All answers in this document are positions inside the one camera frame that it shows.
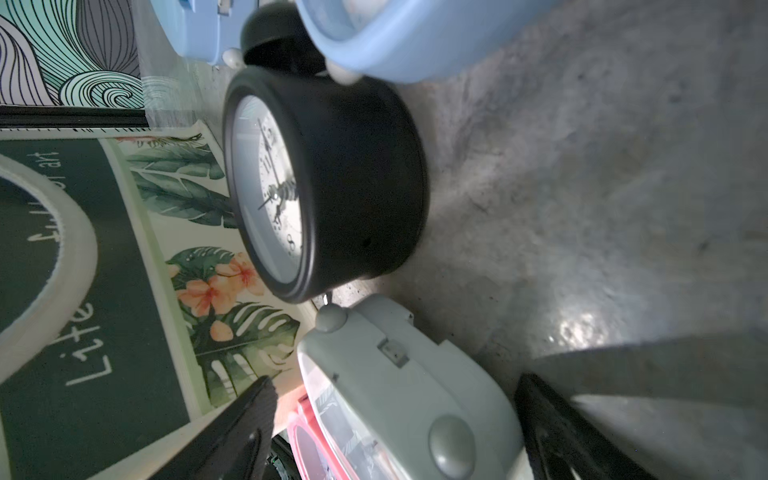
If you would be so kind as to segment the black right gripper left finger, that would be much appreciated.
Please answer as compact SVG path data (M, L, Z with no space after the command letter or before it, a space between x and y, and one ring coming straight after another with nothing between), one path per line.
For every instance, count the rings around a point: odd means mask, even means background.
M277 404L271 379L257 379L150 479L260 479Z

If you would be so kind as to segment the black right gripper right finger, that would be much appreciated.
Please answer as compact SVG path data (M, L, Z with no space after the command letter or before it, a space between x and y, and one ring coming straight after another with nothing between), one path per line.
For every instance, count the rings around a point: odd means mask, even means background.
M535 480L653 477L539 376L522 375L514 401Z

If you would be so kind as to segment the pink twin-bell alarm clock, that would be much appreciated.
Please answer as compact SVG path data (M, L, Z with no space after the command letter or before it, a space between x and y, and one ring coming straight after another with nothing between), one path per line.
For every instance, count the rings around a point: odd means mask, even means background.
M326 441L307 395L300 398L289 414L287 434L303 480L348 478Z

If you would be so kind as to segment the white square alarm clock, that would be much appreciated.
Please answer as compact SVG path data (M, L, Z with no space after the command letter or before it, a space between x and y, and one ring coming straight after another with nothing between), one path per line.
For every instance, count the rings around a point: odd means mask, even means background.
M496 381L386 296L322 306L297 358L347 479L505 479L522 451L518 417Z

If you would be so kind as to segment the floral canvas tote bag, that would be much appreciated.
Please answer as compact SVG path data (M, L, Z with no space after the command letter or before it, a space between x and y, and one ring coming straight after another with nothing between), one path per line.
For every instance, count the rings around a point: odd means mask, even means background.
M79 205L98 254L81 305L1 385L3 478L145 479L261 378L286 427L314 310L259 278L205 125L5 130L1 152Z

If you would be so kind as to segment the black twin-bell alarm clock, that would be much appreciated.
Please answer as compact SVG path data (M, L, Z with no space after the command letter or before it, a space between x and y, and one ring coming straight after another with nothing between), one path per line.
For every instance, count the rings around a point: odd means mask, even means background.
M350 86L292 2L249 14L229 83L223 150L234 217L267 288L298 304L400 267L426 222L426 156L410 113L377 80Z

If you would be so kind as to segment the light blue square clock back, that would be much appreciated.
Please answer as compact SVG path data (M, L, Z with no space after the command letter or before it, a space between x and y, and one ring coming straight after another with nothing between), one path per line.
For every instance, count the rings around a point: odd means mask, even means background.
M244 64L240 35L258 0L151 0L154 13L175 52L209 65Z

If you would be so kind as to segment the light blue square alarm clock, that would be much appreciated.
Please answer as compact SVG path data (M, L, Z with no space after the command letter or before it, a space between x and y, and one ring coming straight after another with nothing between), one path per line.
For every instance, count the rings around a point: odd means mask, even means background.
M500 1L298 1L331 78L412 84L483 60L557 3Z

